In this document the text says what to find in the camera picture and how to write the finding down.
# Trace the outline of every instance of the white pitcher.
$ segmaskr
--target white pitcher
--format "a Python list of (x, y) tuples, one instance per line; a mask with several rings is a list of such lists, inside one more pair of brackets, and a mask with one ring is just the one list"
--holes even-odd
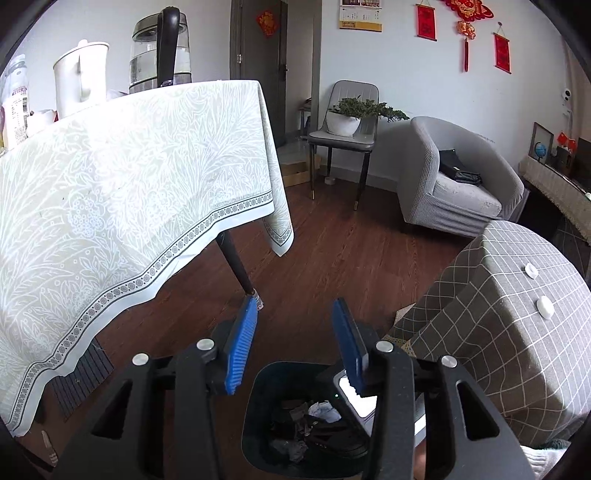
[(53, 73), (59, 118), (106, 102), (108, 50), (108, 43), (80, 40), (76, 48), (67, 51), (55, 62)]

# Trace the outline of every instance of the white round button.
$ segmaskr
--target white round button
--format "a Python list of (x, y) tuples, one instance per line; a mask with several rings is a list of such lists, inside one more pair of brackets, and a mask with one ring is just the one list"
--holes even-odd
[(451, 355), (446, 355), (441, 358), (441, 364), (444, 367), (456, 368), (457, 367), (457, 359)]
[(197, 348), (199, 348), (202, 352), (207, 352), (215, 347), (216, 344), (211, 338), (202, 338), (197, 342)]
[(375, 344), (375, 347), (382, 353), (390, 353), (394, 350), (394, 345), (392, 345), (390, 342), (387, 342), (386, 340), (380, 340)]
[(145, 353), (138, 353), (133, 359), (131, 360), (134, 365), (140, 367), (141, 365), (145, 365), (150, 360), (149, 356)]
[(525, 266), (525, 273), (527, 273), (527, 276), (529, 278), (534, 278), (534, 279), (537, 278), (537, 276), (539, 275), (538, 269), (535, 268), (531, 263), (528, 263)]
[(552, 305), (552, 301), (548, 297), (540, 297), (535, 305), (538, 307), (538, 312), (540, 312), (540, 315), (542, 315), (542, 317), (546, 320), (550, 320), (552, 315), (554, 315), (554, 305)]

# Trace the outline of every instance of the white flower pot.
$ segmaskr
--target white flower pot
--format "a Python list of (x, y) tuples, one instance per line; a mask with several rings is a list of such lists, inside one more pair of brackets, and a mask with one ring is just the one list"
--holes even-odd
[(329, 132), (341, 137), (352, 137), (360, 123), (361, 119), (354, 116), (344, 116), (334, 112), (326, 113), (326, 125)]

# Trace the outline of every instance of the kettle handle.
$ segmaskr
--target kettle handle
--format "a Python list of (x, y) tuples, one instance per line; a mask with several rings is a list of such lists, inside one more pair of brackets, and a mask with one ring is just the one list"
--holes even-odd
[[(80, 40), (78, 47), (85, 47), (88, 45), (87, 40)], [(92, 91), (92, 69), (91, 59), (88, 58), (88, 51), (86, 48), (81, 48), (78, 51), (78, 72), (80, 73), (80, 101), (85, 102), (90, 98)]]
[(166, 7), (158, 14), (158, 26), (156, 30), (156, 75), (158, 87), (173, 84), (180, 21), (181, 12), (176, 7)]

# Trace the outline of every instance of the calendar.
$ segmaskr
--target calendar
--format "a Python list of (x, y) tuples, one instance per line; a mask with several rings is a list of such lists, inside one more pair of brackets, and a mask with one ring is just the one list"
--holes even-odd
[(382, 0), (340, 0), (339, 28), (382, 31)]

